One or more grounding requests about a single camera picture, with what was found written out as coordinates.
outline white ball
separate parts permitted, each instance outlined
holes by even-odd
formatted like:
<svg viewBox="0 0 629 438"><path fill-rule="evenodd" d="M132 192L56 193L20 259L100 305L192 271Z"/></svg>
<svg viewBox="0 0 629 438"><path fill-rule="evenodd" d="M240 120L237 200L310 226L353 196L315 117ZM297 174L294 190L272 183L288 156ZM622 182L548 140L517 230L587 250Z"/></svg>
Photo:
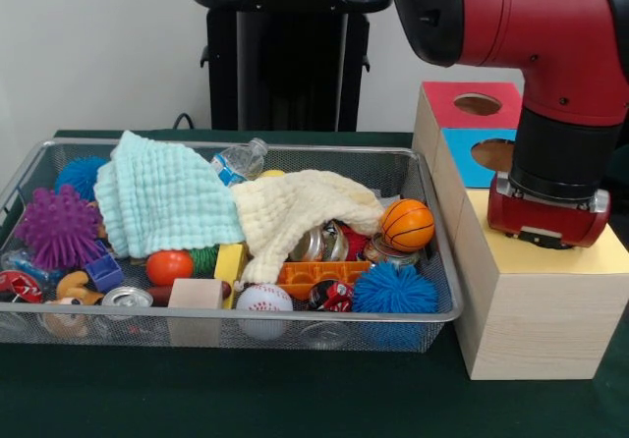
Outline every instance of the white ball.
<svg viewBox="0 0 629 438"><path fill-rule="evenodd" d="M292 311L293 301L286 291L272 284L258 284L245 289L238 298L239 310ZM239 320L238 325L249 337L269 341L281 337L288 328L283 320Z"/></svg>

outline blue fuzzy ball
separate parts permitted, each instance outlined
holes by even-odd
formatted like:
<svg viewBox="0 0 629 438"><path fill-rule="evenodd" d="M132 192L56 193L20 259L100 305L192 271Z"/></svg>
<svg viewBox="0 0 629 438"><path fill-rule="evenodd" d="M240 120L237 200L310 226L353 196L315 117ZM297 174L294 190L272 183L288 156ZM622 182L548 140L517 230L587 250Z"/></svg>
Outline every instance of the blue fuzzy ball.
<svg viewBox="0 0 629 438"><path fill-rule="evenodd" d="M380 263L356 282L353 310L434 313L437 310L436 288L428 279L417 274L413 266L398 271L391 263Z"/></svg>
<svg viewBox="0 0 629 438"><path fill-rule="evenodd" d="M435 313L438 295L434 284L417 274L413 266L399 269L380 263L356 282L355 312ZM362 323L363 337L383 351L417 351L427 347L429 326L423 323Z"/></svg>
<svg viewBox="0 0 629 438"><path fill-rule="evenodd" d="M98 176L98 168L105 163L107 160L97 156L72 160L59 173L57 181L55 181L55 193L58 194L62 186L70 185L79 193L81 199L92 202L95 200L94 185Z"/></svg>

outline blue box side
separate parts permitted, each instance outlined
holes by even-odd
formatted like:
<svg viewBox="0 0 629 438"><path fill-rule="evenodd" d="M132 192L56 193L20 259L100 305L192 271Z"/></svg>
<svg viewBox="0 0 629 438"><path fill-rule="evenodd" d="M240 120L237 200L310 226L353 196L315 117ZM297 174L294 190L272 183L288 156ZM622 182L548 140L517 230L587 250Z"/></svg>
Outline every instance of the blue box side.
<svg viewBox="0 0 629 438"><path fill-rule="evenodd" d="M472 147L492 138L515 139L515 130L507 129L442 129L452 158L466 188L488 189L493 172L479 165L472 157Z"/></svg>

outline shape sorter box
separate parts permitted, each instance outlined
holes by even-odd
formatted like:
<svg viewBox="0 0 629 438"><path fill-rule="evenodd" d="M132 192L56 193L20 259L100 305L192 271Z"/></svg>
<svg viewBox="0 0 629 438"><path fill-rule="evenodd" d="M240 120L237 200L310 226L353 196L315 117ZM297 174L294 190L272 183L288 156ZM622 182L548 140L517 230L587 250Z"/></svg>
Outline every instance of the shape sorter box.
<svg viewBox="0 0 629 438"><path fill-rule="evenodd" d="M459 344L472 379L589 379L629 300L629 253L609 227L590 248L549 250L488 226L492 173L470 152L513 139L520 106L510 83L428 82L420 95L414 148L463 279Z"/></svg>

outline towel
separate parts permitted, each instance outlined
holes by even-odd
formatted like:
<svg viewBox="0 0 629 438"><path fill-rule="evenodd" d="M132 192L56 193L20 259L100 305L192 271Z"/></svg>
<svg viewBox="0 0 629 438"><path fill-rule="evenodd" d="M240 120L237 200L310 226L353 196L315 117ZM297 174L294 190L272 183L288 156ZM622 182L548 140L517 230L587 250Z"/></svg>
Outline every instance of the towel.
<svg viewBox="0 0 629 438"><path fill-rule="evenodd" d="M231 188L250 253L243 283L275 283L305 232L336 219L359 234L378 230L384 209L372 191L331 172L306 170Z"/></svg>
<svg viewBox="0 0 629 438"><path fill-rule="evenodd" d="M94 187L116 254L205 248L244 239L234 199L199 154L124 132Z"/></svg>

